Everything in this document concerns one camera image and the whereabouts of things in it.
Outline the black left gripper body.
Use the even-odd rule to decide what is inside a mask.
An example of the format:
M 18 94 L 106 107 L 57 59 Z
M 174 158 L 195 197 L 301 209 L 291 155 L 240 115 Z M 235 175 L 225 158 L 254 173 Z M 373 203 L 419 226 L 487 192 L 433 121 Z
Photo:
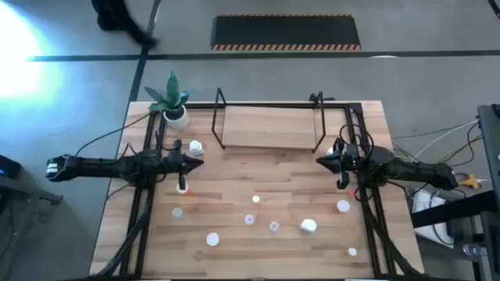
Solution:
M 169 171 L 178 174 L 178 186 L 180 190 L 186 190 L 186 181 L 184 178 L 184 160 L 183 154 L 181 153 L 182 141 L 177 139 L 173 142 L 173 146 L 170 149 L 169 155 L 167 156 Z

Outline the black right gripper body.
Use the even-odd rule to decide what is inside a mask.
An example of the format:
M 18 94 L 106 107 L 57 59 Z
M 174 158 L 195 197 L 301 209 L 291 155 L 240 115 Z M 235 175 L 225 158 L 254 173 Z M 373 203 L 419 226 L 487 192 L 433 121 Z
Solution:
M 340 155 L 337 188 L 344 190 L 350 183 L 348 171 L 355 170 L 355 160 L 358 158 L 358 148 L 354 144 L 346 144 L 340 137 L 334 142 L 334 151 Z

